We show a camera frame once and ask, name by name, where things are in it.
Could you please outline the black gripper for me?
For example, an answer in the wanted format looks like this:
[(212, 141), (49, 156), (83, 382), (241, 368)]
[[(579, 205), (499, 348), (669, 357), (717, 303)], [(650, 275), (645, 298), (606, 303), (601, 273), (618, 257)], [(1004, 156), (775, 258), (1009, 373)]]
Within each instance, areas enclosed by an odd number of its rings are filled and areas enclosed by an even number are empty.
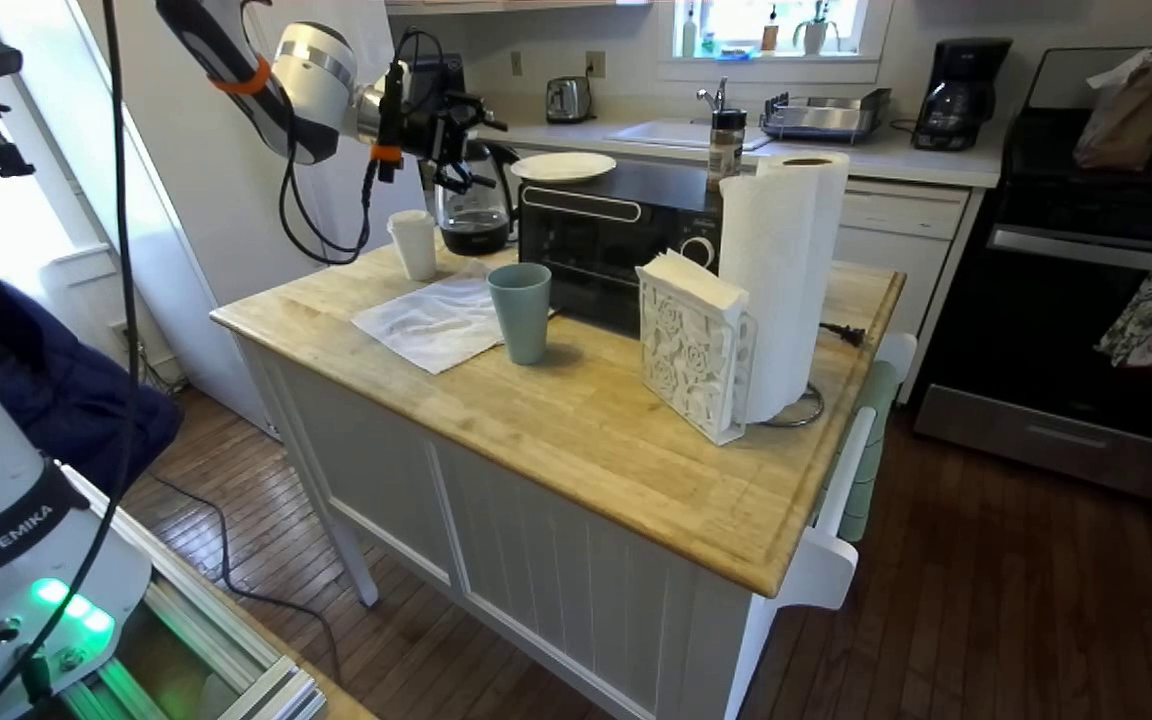
[(483, 102), (464, 89), (459, 60), (433, 31), (405, 31), (386, 71), (382, 131), (372, 156), (458, 163)]

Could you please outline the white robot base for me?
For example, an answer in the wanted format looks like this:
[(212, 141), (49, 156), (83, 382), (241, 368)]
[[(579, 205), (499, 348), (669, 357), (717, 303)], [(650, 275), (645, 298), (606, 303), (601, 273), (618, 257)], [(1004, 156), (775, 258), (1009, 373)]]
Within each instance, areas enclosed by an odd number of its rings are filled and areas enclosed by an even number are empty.
[(99, 672), (149, 576), (149, 555), (0, 405), (0, 720)]

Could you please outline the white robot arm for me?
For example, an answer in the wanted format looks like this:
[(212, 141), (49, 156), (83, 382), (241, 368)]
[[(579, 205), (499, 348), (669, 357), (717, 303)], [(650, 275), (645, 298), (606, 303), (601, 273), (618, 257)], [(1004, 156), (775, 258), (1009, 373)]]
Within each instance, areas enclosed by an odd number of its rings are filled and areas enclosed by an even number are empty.
[(261, 50), (247, 37), (254, 3), (267, 0), (158, 0), (158, 13), (284, 159), (320, 163), (340, 141), (360, 141), (382, 166), (405, 156), (458, 163), (469, 131), (494, 125), (452, 60), (397, 55), (360, 78), (357, 48), (320, 20), (294, 20)]

